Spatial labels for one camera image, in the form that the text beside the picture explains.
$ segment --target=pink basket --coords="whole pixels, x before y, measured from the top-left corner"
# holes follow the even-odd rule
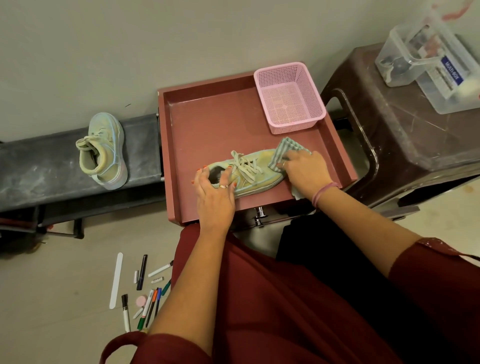
[[[273,134],[308,129],[325,117],[325,105],[303,63],[261,68],[253,77]]]

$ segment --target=woman's left hand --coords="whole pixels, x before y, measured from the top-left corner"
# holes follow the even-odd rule
[[[197,170],[193,186],[197,192],[197,211],[200,218],[200,230],[208,233],[226,235],[232,224],[235,213],[235,197],[233,192],[236,182],[228,185],[232,168],[228,167],[220,177],[220,185],[227,188],[214,188],[208,176],[207,166]]]

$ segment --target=hand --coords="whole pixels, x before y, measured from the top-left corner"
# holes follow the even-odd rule
[[[287,172],[292,185],[310,201],[318,190],[332,182],[325,159],[318,152],[289,150],[283,158],[287,161],[277,167]]]
[[[236,182],[228,186],[232,168],[228,167],[220,177],[220,185],[228,188],[214,188],[208,176],[210,171],[207,166],[197,170],[195,180],[192,181],[197,192],[197,211],[200,217],[200,231],[207,233],[220,233],[226,235],[232,224],[235,213],[235,197],[233,192]]]

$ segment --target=green marker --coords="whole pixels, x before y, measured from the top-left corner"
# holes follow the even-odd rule
[[[144,311],[142,312],[142,317],[140,318],[140,321],[138,321],[137,329],[139,331],[144,328],[145,318],[147,317],[147,314],[148,314],[148,308],[150,307],[150,304],[152,303],[152,298],[153,298],[153,293],[154,292],[155,292],[155,290],[150,290],[150,293],[148,294],[147,303],[145,303]]]
[[[171,282],[172,280],[169,280],[168,283],[165,285],[165,287],[162,289],[162,296],[165,296],[165,293],[167,293],[167,290],[169,289]]]

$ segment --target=wall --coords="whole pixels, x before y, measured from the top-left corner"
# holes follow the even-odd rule
[[[156,111],[156,89],[304,61],[319,90],[415,0],[4,0],[0,140]]]

